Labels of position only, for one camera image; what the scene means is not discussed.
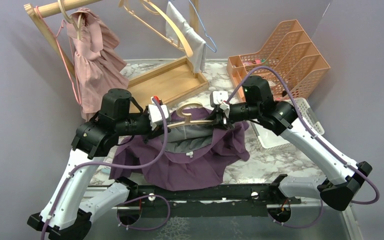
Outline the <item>blue wire hanger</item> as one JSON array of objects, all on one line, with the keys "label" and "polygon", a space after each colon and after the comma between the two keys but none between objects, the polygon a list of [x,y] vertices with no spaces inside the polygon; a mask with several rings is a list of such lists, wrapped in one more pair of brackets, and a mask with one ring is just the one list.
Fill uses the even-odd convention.
[{"label": "blue wire hanger", "polygon": [[[201,19],[199,15],[199,1],[198,0],[189,0],[189,10],[191,13],[189,13],[189,26],[193,28],[193,30],[197,33],[200,28],[202,28],[204,35],[206,38],[210,40],[212,43],[212,47],[206,43],[205,46],[209,47],[209,49],[216,53],[217,52],[217,45],[213,38],[207,33],[206,27],[204,25],[203,20]],[[178,24],[174,21],[173,24],[171,24],[168,21],[169,25],[175,32],[176,36],[178,37],[177,42],[183,46],[183,51],[185,52],[186,56],[191,58],[194,55],[193,49],[190,46],[189,42],[187,41],[186,37],[184,36],[181,29],[178,27]]]}]

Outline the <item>purple garment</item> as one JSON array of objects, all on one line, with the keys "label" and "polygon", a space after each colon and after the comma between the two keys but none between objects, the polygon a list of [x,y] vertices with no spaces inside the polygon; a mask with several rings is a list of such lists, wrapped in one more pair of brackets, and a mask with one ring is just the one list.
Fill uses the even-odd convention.
[{"label": "purple garment", "polygon": [[245,146],[246,121],[236,122],[232,129],[208,128],[203,125],[187,125],[172,128],[164,137],[144,141],[143,136],[133,140],[125,138],[112,160],[113,164],[145,165],[164,150],[160,159],[141,169],[112,167],[109,178],[129,178],[132,173],[142,174],[149,184],[169,191],[197,190],[220,185],[227,166],[247,161],[250,153]]}]

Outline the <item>pink skirt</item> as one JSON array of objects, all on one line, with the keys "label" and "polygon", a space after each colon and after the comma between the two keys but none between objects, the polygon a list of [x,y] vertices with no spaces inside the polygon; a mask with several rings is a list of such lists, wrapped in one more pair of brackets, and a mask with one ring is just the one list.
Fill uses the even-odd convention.
[{"label": "pink skirt", "polygon": [[73,42],[74,70],[79,81],[81,116],[90,120],[101,109],[103,96],[113,88],[127,89],[129,80],[121,74],[127,63],[115,52],[118,36],[89,8],[79,8],[71,14],[81,19],[77,32],[67,26]]}]

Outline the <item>white skirt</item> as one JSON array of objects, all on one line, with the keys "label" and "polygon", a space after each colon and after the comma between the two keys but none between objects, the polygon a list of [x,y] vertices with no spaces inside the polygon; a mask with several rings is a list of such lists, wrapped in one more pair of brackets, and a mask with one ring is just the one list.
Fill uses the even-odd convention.
[{"label": "white skirt", "polygon": [[179,28],[185,39],[189,43],[193,52],[192,57],[187,59],[193,66],[194,73],[200,73],[205,69],[207,46],[206,41],[195,32],[195,30],[188,24],[187,20],[178,11],[178,9],[169,1],[167,3],[166,15],[174,22]]}]

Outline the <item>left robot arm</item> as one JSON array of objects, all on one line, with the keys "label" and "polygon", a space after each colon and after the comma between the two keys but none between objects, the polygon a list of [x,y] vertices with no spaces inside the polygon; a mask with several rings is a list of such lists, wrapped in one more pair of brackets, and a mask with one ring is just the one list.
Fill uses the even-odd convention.
[{"label": "left robot arm", "polygon": [[113,207],[132,205],[137,191],[122,183],[84,201],[84,194],[97,168],[121,136],[148,135],[156,127],[168,135],[168,107],[156,96],[138,113],[130,113],[135,103],[132,94],[121,88],[110,89],[102,98],[100,110],[80,125],[71,143],[68,162],[60,182],[41,212],[32,214],[27,223],[41,233],[41,239],[82,240],[92,224]]}]

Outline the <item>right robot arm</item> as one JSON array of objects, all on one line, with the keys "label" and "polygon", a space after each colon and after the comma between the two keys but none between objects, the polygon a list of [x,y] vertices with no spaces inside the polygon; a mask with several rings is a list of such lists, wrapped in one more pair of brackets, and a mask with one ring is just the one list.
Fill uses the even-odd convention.
[{"label": "right robot arm", "polygon": [[280,204],[287,198],[305,197],[319,199],[337,211],[344,211],[354,203],[364,183],[372,184],[368,175],[373,168],[368,162],[356,162],[317,134],[293,99],[275,100],[266,79],[250,75],[241,88],[245,96],[245,102],[241,103],[230,103],[226,91],[214,91],[210,95],[210,105],[214,108],[210,119],[214,124],[231,127],[237,122],[255,120],[297,147],[325,174],[323,179],[282,176],[268,190],[272,202]]}]

